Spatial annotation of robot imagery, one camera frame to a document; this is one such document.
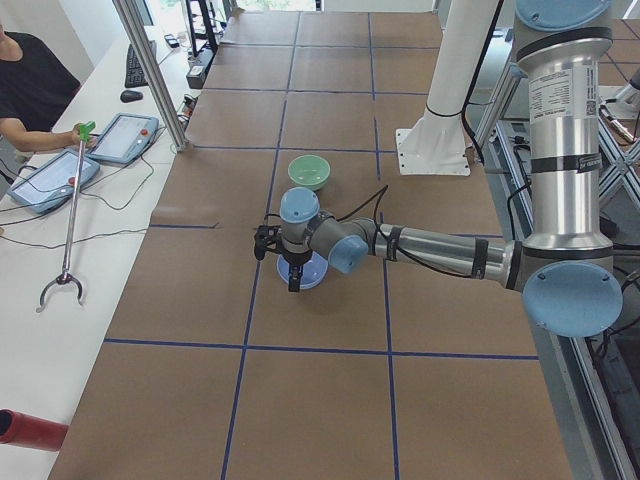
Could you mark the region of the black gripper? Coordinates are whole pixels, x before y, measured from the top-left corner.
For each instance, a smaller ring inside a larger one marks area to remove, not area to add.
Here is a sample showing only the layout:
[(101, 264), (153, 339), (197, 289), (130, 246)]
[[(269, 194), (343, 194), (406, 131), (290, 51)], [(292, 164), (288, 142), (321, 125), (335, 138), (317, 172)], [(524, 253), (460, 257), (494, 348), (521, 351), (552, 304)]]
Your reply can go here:
[(303, 265), (311, 259), (311, 251), (290, 252), (285, 251), (283, 258), (289, 265), (288, 270), (288, 291), (297, 293), (300, 291), (301, 279), (303, 276)]

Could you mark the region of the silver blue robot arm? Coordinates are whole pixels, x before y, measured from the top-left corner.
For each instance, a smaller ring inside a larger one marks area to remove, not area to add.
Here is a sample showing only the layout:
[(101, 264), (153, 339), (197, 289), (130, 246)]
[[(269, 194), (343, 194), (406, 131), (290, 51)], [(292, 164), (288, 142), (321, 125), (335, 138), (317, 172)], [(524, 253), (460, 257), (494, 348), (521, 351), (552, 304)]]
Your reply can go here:
[(284, 256), (321, 255), (349, 273), (368, 255), (521, 293), (534, 324), (589, 337), (618, 318), (623, 296), (599, 227), (598, 62), (612, 43), (606, 1), (520, 1), (515, 58), (528, 78), (533, 229), (523, 241), (416, 230), (369, 218), (339, 221), (311, 190), (282, 197)]

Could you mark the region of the person's hand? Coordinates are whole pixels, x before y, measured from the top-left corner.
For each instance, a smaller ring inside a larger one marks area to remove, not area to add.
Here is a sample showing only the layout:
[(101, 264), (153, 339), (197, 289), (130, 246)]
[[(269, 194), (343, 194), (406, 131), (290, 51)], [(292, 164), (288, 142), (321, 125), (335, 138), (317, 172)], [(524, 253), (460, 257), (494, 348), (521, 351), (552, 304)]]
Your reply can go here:
[(85, 144), (86, 149), (93, 148), (98, 140), (95, 135), (89, 135), (86, 140), (81, 139), (80, 124), (76, 124), (69, 132), (69, 141), (71, 146), (79, 147), (81, 143)]

